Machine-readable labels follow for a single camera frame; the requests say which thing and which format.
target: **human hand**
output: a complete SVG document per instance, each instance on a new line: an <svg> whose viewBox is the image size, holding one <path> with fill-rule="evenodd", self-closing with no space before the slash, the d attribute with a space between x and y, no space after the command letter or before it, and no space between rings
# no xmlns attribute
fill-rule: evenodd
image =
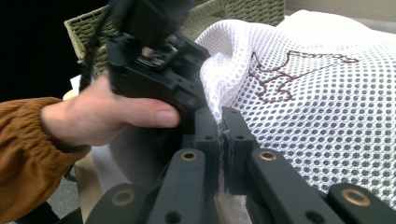
<svg viewBox="0 0 396 224"><path fill-rule="evenodd" d="M169 104L114 94L105 71L79 96L41 111L45 132L65 147L105 145L130 125L172 128L179 123L177 110Z"/></svg>

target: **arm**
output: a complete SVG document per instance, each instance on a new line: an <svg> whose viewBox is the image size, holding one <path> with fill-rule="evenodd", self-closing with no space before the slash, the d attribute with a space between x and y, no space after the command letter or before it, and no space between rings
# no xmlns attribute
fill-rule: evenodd
<svg viewBox="0 0 396 224"><path fill-rule="evenodd" d="M23 216L46 201L62 175L129 125L175 127L177 111L152 99L115 95L104 73L81 95L0 104L0 223Z"/></svg>

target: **brown sleeve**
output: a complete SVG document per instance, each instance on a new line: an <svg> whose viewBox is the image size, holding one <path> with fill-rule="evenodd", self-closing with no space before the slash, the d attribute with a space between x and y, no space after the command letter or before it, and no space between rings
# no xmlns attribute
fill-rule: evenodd
<svg viewBox="0 0 396 224"><path fill-rule="evenodd" d="M15 220L46 201L63 174L87 150L63 153L43 132L41 108L56 98L0 104L0 223Z"/></svg>

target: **white mesh bag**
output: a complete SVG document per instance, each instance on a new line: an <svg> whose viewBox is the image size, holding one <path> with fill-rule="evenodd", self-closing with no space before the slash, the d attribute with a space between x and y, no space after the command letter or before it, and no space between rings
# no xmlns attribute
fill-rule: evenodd
<svg viewBox="0 0 396 224"><path fill-rule="evenodd" d="M197 43L217 122L237 109L311 186L356 184L396 208L396 35L300 11L277 27L220 21Z"/></svg>

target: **wicker basket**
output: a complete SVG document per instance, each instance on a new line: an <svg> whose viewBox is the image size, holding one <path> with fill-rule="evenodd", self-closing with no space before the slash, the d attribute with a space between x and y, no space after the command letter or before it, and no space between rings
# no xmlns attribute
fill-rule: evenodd
<svg viewBox="0 0 396 224"><path fill-rule="evenodd" d="M196 7L189 13L180 32L190 39L198 35L216 21L237 19L250 22L261 22L278 25L284 19L284 0L197 0ZM105 8L101 7L65 21L73 48L81 63L85 55L85 45L93 34L94 27ZM116 33L111 22L104 27L105 33ZM93 78L97 78L106 68L106 39L101 39L96 65L93 68Z"/></svg>

